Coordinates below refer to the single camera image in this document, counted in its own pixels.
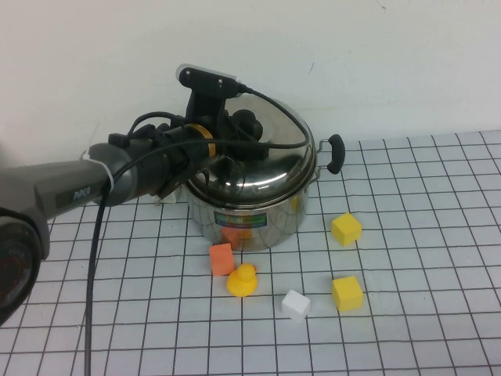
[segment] black handle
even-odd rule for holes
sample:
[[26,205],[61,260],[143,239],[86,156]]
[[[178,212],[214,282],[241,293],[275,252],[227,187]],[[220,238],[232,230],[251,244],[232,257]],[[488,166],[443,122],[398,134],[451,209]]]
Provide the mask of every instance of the black handle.
[[329,144],[332,147],[332,161],[327,165],[327,170],[331,174],[337,175],[343,167],[344,156],[346,155],[344,142],[341,136],[333,135],[329,138]]

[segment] white cube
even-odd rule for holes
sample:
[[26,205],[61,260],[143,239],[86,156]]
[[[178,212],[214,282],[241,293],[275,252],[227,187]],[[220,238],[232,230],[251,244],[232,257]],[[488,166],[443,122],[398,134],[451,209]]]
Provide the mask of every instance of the white cube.
[[310,299],[294,290],[290,290],[282,300],[282,313],[300,323],[310,312],[310,306]]

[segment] orange cube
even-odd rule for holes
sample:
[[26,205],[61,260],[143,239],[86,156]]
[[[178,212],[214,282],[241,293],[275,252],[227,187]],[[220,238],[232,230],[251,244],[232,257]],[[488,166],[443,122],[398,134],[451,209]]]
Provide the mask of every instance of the orange cube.
[[213,245],[209,248],[209,255],[211,256],[212,275],[214,277],[227,276],[235,270],[231,244]]

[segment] pot lid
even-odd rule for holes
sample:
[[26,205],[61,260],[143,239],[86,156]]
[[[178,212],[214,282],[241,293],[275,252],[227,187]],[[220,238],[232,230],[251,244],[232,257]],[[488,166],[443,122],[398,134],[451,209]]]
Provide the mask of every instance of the pot lid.
[[[242,109],[251,110],[263,128],[259,139],[262,143],[304,140],[301,130],[282,111],[256,96],[230,99],[225,109],[230,115]],[[312,177],[316,152],[306,123],[287,109],[310,133],[309,144],[296,149],[270,149],[265,158],[242,160],[232,155],[221,156],[192,177],[186,184],[188,189],[201,200],[221,208],[257,208],[294,195]]]

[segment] pot label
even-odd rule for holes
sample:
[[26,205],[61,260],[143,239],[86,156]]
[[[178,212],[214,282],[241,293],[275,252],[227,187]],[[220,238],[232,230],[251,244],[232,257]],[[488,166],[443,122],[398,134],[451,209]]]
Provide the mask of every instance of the pot label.
[[232,227],[233,229],[256,229],[264,227],[268,224],[266,214],[257,215],[230,215],[214,212],[216,223],[224,227]]

